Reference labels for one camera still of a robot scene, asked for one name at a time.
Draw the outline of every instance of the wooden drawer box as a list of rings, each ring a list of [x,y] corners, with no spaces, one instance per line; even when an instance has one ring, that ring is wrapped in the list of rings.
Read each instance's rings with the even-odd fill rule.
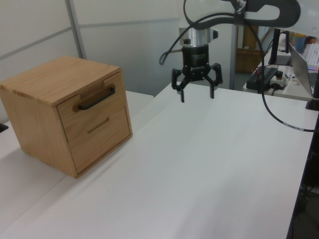
[[[120,67],[63,56],[0,82],[22,150],[78,178],[132,136]]]

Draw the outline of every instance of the laptop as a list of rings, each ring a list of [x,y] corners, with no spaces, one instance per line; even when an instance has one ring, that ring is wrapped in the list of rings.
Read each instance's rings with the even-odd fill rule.
[[[295,50],[290,43],[289,48],[295,77],[312,96],[317,80],[317,73],[309,73],[307,61]]]

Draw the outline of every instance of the white table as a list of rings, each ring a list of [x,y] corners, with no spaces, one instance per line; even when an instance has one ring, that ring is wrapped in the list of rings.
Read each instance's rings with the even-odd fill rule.
[[[260,95],[168,86],[132,118],[133,137],[76,180],[64,177],[1,239],[285,239],[312,134],[270,117]],[[313,128],[305,102],[266,99]]]
[[[282,34],[280,36],[280,45],[278,46],[278,49],[284,50],[285,47],[282,45],[285,45],[285,35]],[[268,65],[269,59],[271,55],[271,49],[265,56],[265,65]],[[285,52],[277,52],[278,56],[290,56],[290,53]],[[291,76],[295,76],[293,68],[291,66],[279,66],[279,71],[282,71],[288,76],[291,74]],[[246,84],[243,86],[243,91],[245,92],[251,92],[251,93],[257,93],[255,90],[248,89],[246,87]],[[265,95],[271,95],[273,92],[273,89],[269,89],[265,91]],[[277,97],[284,97],[289,99],[295,99],[295,100],[301,100],[301,101],[310,101],[312,99],[312,96],[308,93],[308,91],[302,86],[302,84],[298,81],[297,78],[290,79],[288,83],[286,84],[286,87],[283,90],[276,90],[274,93],[274,96]]]
[[[130,116],[136,115],[154,97],[127,92]],[[0,134],[0,232],[65,177],[55,168],[24,153],[10,122]]]

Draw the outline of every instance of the black drawer handle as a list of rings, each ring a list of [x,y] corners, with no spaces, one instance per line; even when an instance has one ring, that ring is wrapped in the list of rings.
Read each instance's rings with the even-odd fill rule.
[[[115,88],[111,87],[111,92],[106,94],[105,96],[103,96],[102,98],[99,98],[98,100],[86,105],[86,106],[82,106],[82,105],[79,105],[79,109],[80,110],[88,110],[89,108],[95,106],[96,104],[98,104],[99,102],[105,100],[106,98],[110,97],[111,95],[115,94]]]

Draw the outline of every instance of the silver cylinder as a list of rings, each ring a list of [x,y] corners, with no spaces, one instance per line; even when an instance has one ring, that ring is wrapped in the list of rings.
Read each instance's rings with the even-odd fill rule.
[[[180,28],[179,33],[182,34],[185,29],[186,28]],[[207,28],[204,30],[196,30],[191,28],[183,35],[179,43],[186,47],[203,46],[211,42],[214,37],[214,31],[216,30],[213,28]]]

